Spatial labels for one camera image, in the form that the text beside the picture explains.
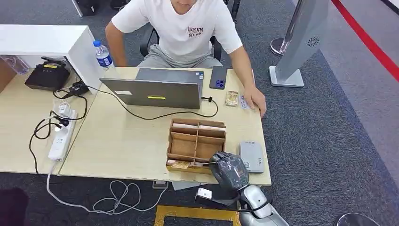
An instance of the blue bottle cap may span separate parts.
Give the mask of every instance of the blue bottle cap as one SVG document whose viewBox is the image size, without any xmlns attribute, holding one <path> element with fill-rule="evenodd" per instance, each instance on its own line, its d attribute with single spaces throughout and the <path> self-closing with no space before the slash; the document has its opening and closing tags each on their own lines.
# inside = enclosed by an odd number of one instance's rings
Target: blue bottle cap
<svg viewBox="0 0 399 226">
<path fill-rule="evenodd" d="M 93 42 L 93 45 L 95 47 L 99 47 L 99 46 L 101 46 L 101 41 L 100 40 L 96 40 L 96 41 Z"/>
</svg>

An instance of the printed text on t-shirt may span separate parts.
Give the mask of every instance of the printed text on t-shirt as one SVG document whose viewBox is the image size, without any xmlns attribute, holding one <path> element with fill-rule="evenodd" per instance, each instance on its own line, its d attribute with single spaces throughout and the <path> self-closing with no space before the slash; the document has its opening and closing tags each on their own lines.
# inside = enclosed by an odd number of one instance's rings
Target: printed text on t-shirt
<svg viewBox="0 0 399 226">
<path fill-rule="evenodd" d="M 196 37 L 196 36 L 200 36 L 202 33 L 204 32 L 204 28 L 201 27 L 188 27 L 187 28 L 187 33 L 188 33 L 188 37 Z"/>
</svg>

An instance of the floor marking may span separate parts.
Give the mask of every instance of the floor marking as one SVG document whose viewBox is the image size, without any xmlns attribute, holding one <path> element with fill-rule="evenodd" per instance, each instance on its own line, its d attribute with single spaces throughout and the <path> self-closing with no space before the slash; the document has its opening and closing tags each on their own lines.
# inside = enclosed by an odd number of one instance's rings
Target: floor marking
<svg viewBox="0 0 399 226">
<path fill-rule="evenodd" d="M 165 216 L 181 218 L 200 218 L 210 220 L 228 220 L 233 222 L 233 226 L 240 226 L 239 214 L 228 210 L 210 210 L 203 208 L 189 208 L 177 206 L 157 206 L 154 226 L 163 226 Z"/>
<path fill-rule="evenodd" d="M 343 18 L 352 28 L 352 30 L 362 40 L 368 50 L 377 58 L 377 60 L 391 73 L 391 75 L 399 81 L 399 67 L 392 61 L 389 56 L 377 45 L 377 43 L 366 33 L 359 23 L 352 17 L 340 0 L 331 0 Z"/>
</svg>

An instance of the cardboard organizer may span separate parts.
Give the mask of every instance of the cardboard organizer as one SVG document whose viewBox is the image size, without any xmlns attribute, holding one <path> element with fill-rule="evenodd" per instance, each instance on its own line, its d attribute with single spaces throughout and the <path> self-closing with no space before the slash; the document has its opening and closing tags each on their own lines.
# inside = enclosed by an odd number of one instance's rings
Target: cardboard organizer
<svg viewBox="0 0 399 226">
<path fill-rule="evenodd" d="M 173 127 L 173 124 L 185 124 L 195 128 Z M 168 170 L 212 174 L 209 166 L 201 163 L 218 151 L 223 151 L 226 141 L 226 126 L 223 122 L 172 119 L 169 130 L 166 168 Z"/>
</svg>

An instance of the man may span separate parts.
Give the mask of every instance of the man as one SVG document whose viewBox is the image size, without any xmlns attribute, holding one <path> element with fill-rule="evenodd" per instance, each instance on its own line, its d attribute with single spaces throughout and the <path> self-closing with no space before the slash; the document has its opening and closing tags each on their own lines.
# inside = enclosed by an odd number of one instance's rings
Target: man
<svg viewBox="0 0 399 226">
<path fill-rule="evenodd" d="M 244 86 L 244 98 L 260 115 L 266 112 L 264 95 L 256 88 L 251 63 L 223 0 L 131 0 L 105 33 L 116 66 L 127 66 L 123 34 L 150 22 L 160 36 L 138 67 L 212 68 L 222 64 L 211 56 L 209 39 L 215 36 L 229 54 Z"/>
</svg>

